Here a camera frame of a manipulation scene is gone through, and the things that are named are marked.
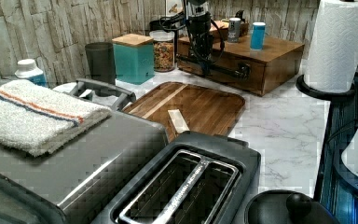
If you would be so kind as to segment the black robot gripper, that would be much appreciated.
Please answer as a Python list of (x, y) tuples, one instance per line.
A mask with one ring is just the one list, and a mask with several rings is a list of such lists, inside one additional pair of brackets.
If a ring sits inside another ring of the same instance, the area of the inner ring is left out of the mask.
[(213, 47), (213, 35), (210, 33), (212, 17), (208, 7), (207, 0), (185, 0), (187, 34), (204, 76), (211, 74)]

